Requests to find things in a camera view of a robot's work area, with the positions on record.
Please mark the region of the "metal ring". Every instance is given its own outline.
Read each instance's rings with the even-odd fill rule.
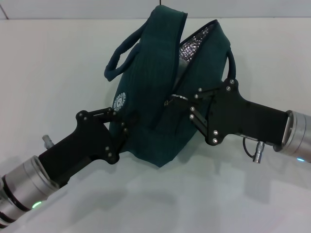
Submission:
[[[184,100],[188,100],[188,98],[186,98],[184,96],[176,95],[176,94],[172,94],[171,96],[172,97],[178,97],[178,98],[181,98],[181,99],[184,99]]]

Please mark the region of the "green led light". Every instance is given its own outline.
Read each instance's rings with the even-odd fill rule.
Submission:
[[[36,208],[36,207],[37,207],[39,204],[41,204],[41,203],[42,203],[42,202],[39,201],[39,202],[37,202],[36,204],[34,204],[34,205],[33,205],[33,209]]]

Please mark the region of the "silver cylinder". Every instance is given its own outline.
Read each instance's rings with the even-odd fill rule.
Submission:
[[[275,151],[311,162],[311,116],[288,111],[282,146]]]
[[[260,164],[261,157],[264,149],[264,142],[259,141],[256,146],[256,152],[253,158],[253,162],[256,164]]]
[[[0,228],[17,220],[58,189],[37,156],[16,167],[0,180]]]

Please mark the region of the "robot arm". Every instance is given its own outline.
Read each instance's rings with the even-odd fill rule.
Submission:
[[[239,83],[226,79],[219,88],[203,91],[199,88],[195,100],[210,98],[204,118],[190,106],[190,120],[204,135],[206,143],[216,146],[228,134],[258,141],[256,152],[249,155],[260,163],[264,144],[277,152],[311,162],[311,117],[294,111],[282,112],[249,102],[240,95]]]
[[[189,119],[203,134],[206,143],[216,146],[228,134],[258,141],[256,153],[248,155],[260,163],[264,145],[275,151],[311,162],[311,117],[293,111],[282,112],[243,99],[235,79],[226,79],[219,88],[199,88],[191,100],[172,95],[170,102],[189,109]],[[200,101],[210,104],[203,117],[196,110]],[[94,112],[80,111],[77,128],[68,137],[52,145],[39,157],[34,156],[0,179],[0,228],[5,228],[32,209],[37,202],[67,184],[71,176],[94,160],[110,164],[119,160],[119,152],[132,123],[121,122],[111,108]],[[113,138],[104,123],[119,122],[119,135]]]
[[[115,164],[119,160],[119,152],[128,137],[127,128],[131,127],[130,124],[120,122],[112,108],[94,112],[80,111],[76,120],[77,127],[72,134],[0,179],[0,229],[65,186],[71,176],[92,161],[103,159],[109,164]],[[113,138],[104,125],[111,121],[120,122],[122,126],[117,138]]]

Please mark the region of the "black cable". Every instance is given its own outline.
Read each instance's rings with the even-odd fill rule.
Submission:
[[[245,153],[246,153],[250,158],[253,158],[254,155],[251,155],[251,154],[248,152],[247,148],[246,148],[245,139],[246,139],[246,138],[244,137],[244,138],[243,138],[243,147],[244,147]]]

